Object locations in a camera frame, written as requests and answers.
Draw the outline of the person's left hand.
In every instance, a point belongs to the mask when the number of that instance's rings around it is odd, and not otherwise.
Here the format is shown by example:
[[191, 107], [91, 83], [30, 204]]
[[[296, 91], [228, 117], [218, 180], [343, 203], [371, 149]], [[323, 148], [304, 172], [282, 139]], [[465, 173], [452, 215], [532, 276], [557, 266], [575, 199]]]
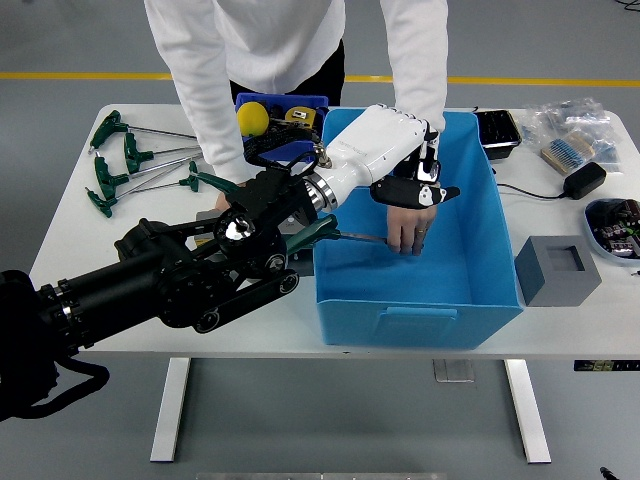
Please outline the person's left hand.
[[401, 255], [419, 256], [428, 230], [437, 215], [437, 207], [422, 210], [387, 207], [387, 245]]

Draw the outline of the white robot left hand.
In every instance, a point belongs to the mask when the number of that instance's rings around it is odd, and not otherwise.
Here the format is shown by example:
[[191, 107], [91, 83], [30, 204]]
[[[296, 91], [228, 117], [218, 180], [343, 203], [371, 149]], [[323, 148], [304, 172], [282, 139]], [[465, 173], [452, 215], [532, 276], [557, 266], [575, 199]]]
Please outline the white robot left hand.
[[457, 187], [392, 174], [422, 146], [427, 129], [426, 121], [380, 104], [329, 111], [323, 128], [328, 163], [308, 177], [316, 208], [331, 212], [359, 187], [368, 187], [378, 203], [405, 209], [427, 209], [459, 196]]

